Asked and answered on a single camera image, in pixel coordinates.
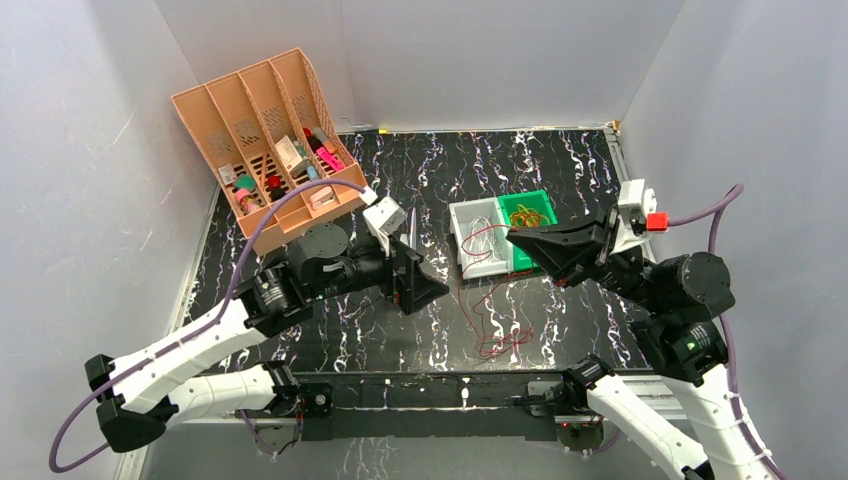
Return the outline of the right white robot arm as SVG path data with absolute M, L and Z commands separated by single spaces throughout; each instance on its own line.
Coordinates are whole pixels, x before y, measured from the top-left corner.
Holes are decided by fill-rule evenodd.
M 580 227 L 514 228 L 507 239 L 555 285 L 593 281 L 647 312 L 631 332 L 694 434 L 672 425 L 596 355 L 565 369 L 559 385 L 518 404 L 599 415 L 671 479 L 779 478 L 733 382 L 730 343 L 716 325 L 735 303 L 723 259 L 696 252 L 652 262 L 639 247 L 621 243 L 627 226 L 609 211 Z

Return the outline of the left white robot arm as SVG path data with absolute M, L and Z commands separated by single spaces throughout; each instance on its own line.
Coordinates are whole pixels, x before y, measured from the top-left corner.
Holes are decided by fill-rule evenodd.
M 97 394 L 97 420 L 108 447 L 125 453 L 188 420 L 238 410 L 289 416 L 326 384 L 301 387 L 283 361 L 229 374 L 207 369 L 314 317 L 317 303 L 377 287 L 406 315 L 443 297 L 448 286 L 426 273 L 422 256 L 394 236 L 386 247 L 372 235 L 352 244 L 338 225 L 319 224 L 293 240 L 266 268 L 238 285 L 202 318 L 119 358 L 85 364 Z

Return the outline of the white perforated filament spool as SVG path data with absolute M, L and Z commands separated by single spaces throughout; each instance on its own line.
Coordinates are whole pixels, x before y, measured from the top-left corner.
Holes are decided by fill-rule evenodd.
M 418 240 L 418 215 L 417 209 L 412 208 L 408 218 L 408 232 L 407 232 L 407 240 L 406 244 L 412 249 L 416 250 L 417 248 L 417 240 Z

